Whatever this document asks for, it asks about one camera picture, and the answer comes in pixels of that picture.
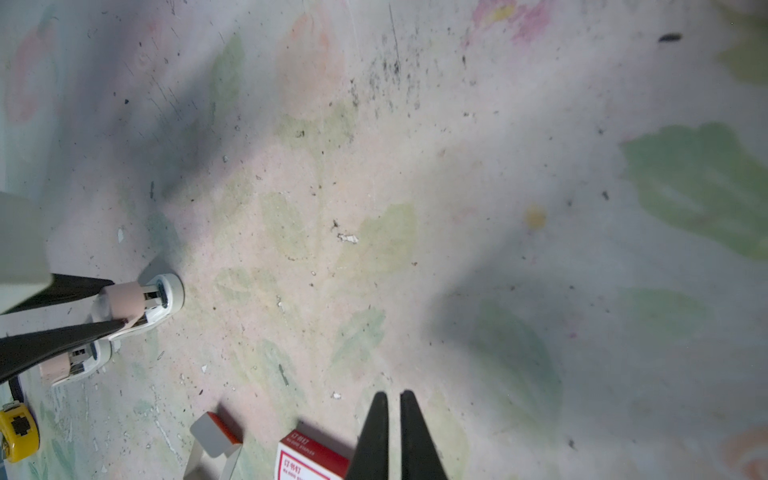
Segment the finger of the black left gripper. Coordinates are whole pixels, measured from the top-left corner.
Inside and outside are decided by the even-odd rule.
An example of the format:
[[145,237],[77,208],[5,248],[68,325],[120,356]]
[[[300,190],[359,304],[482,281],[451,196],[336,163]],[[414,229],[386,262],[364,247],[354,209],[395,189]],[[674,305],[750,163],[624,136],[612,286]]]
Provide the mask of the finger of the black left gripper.
[[2,337],[0,382],[8,382],[44,361],[114,334],[125,326],[125,320],[113,319]]
[[19,305],[2,312],[2,315],[35,310],[71,303],[98,295],[114,282],[108,279],[54,274],[52,283],[41,292]]

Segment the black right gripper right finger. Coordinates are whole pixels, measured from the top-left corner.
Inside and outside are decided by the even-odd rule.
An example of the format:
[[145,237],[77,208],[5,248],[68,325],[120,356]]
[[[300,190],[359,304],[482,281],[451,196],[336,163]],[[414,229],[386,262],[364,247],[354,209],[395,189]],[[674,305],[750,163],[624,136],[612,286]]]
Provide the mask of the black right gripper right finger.
[[437,449],[411,390],[400,394],[403,480],[447,480]]

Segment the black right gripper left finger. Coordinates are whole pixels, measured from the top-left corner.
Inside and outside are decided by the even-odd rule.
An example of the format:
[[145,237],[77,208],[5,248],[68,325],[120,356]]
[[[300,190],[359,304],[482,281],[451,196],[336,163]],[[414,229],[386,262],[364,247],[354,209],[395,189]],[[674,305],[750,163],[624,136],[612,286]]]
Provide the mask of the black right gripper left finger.
[[346,480],[387,480],[389,476],[389,407],[384,392],[371,402]]

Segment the red white staple box sleeve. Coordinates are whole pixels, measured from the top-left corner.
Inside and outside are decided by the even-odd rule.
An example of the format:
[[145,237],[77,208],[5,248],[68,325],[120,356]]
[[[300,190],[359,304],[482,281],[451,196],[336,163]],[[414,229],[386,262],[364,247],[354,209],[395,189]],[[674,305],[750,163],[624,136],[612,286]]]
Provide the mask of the red white staple box sleeve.
[[350,460],[292,430],[277,444],[275,480],[344,480]]

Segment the pink white stapler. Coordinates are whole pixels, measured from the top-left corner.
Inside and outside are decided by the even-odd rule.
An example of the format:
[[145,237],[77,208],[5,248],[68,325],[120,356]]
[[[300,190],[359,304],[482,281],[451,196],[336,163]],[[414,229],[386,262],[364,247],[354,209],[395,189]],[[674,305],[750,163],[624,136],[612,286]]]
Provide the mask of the pink white stapler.
[[184,286],[173,274],[159,274],[147,284],[137,281],[104,287],[95,297],[87,320],[122,320],[124,325],[107,339],[147,333],[176,314],[185,300]]
[[102,369],[120,346],[119,341],[103,338],[46,360],[39,365],[43,384],[55,388],[84,380]]

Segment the white staple box tray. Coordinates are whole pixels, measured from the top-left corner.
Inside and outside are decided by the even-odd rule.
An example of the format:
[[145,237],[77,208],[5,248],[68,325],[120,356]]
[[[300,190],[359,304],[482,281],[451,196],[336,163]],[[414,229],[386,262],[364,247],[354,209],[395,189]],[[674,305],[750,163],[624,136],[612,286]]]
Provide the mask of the white staple box tray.
[[213,412],[198,418],[190,432],[194,442],[182,479],[230,480],[242,451],[242,441]]

